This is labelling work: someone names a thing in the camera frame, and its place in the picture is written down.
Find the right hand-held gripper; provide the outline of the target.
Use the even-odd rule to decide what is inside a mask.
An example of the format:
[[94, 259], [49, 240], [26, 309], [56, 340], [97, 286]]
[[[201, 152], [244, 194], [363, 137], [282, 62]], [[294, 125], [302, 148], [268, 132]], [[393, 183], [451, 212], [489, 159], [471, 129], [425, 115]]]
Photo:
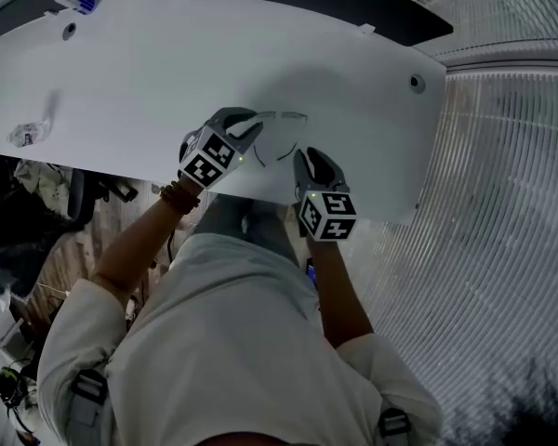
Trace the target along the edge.
[[293, 157], [294, 178], [299, 189], [297, 209], [300, 233], [317, 242], [347, 240], [357, 223], [354, 199], [343, 171], [335, 161], [316, 148], [297, 149]]

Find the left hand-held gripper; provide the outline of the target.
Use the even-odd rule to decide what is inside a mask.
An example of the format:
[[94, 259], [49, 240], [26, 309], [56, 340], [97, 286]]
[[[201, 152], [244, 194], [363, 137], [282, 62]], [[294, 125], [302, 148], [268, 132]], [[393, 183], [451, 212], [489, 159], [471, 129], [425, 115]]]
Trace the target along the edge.
[[180, 172], [205, 190], [213, 187], [243, 162], [243, 154], [255, 143], [264, 123], [255, 122], [239, 136], [228, 129], [257, 115], [243, 107], [217, 110], [207, 123], [184, 138], [186, 149], [179, 158]]

